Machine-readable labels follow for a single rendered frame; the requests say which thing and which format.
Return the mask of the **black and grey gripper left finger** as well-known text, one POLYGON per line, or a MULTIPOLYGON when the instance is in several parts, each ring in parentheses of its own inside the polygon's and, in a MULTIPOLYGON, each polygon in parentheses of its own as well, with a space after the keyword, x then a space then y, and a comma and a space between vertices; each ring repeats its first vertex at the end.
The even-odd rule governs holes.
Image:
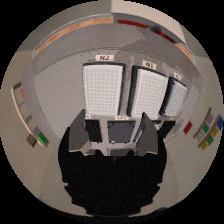
POLYGON ((62 182, 68 183, 68 170, 78 158, 90 155, 91 141, 85 129, 85 110, 77 115, 67 127, 58 149, 58 162, 62 173, 62 182))

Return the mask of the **grey operator panel with coloured keys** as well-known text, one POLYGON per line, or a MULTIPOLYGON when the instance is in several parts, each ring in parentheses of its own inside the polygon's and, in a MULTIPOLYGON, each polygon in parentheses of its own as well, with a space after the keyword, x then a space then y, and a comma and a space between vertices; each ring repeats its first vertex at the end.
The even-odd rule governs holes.
POLYGON ((90 149, 90 150, 89 150, 89 154, 90 154, 90 155, 92 155, 92 154, 95 155, 95 150, 90 149))

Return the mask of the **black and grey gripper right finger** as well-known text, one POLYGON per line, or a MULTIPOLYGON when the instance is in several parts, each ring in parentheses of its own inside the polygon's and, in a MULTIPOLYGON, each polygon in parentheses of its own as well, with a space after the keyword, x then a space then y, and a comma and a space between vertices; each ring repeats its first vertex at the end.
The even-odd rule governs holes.
POLYGON ((142 113, 141 120, 144 122, 141 126, 142 134, 136 143, 136 155, 147 157, 155 164, 158 170, 158 184, 160 184, 167 162, 166 147, 159 130, 145 112, 142 113))

